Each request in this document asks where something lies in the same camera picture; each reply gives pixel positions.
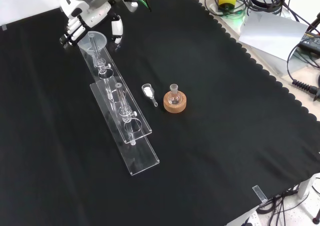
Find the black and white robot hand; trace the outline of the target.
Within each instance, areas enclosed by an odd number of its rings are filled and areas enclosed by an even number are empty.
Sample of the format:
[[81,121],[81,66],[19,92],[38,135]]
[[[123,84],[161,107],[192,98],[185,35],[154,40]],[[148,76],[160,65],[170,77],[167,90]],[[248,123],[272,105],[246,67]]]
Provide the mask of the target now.
[[120,16],[112,12],[112,6],[121,0],[60,0],[60,6],[68,17],[68,24],[59,42],[66,49],[75,46],[88,31],[104,19],[111,20],[112,39],[120,44],[123,23]]

